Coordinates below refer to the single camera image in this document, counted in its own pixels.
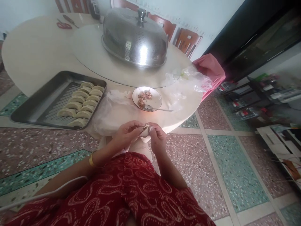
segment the spoon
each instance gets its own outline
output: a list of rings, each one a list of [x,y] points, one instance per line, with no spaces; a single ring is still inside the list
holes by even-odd
[[[146,110],[148,110],[148,111],[151,111],[151,110],[153,110],[153,109],[155,109],[155,110],[162,110],[162,111],[173,111],[173,110],[165,110],[165,109],[159,109],[159,108],[153,108],[152,106],[150,106],[150,105],[145,105],[144,106],[144,109],[146,109]]]

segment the pink cloth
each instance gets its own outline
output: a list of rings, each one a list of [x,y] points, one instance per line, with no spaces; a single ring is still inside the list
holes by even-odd
[[[197,70],[207,75],[212,80],[212,88],[203,94],[202,101],[218,87],[226,78],[225,71],[219,64],[217,59],[211,54],[201,56],[199,59],[192,62]]]

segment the terrazzo floor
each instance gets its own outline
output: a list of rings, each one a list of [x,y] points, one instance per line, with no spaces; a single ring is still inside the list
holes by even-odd
[[[51,178],[88,156],[99,140],[86,132],[30,128],[9,122],[26,100],[0,73],[0,206],[31,197]],[[252,129],[231,118],[213,95],[167,135],[171,160],[217,226],[300,226],[301,204]],[[156,158],[153,165],[159,172]],[[21,206],[0,214],[11,217]]]

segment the stainless steel dome cover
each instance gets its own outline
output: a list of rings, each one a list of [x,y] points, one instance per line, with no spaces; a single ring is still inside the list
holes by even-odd
[[[113,8],[104,18],[102,44],[112,55],[140,67],[159,67],[166,61],[167,35],[162,27],[127,8]]]

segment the metal baking tray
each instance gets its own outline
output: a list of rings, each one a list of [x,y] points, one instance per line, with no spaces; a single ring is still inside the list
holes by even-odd
[[[101,96],[84,127],[67,126],[68,123],[76,119],[71,116],[56,116],[57,112],[68,103],[72,93],[78,90],[83,82],[91,82],[94,85],[102,86],[104,87],[104,92],[107,88],[107,83],[104,80],[70,71],[62,71],[18,107],[10,115],[10,120],[17,123],[67,130],[82,130],[86,128],[102,101],[104,94]]]

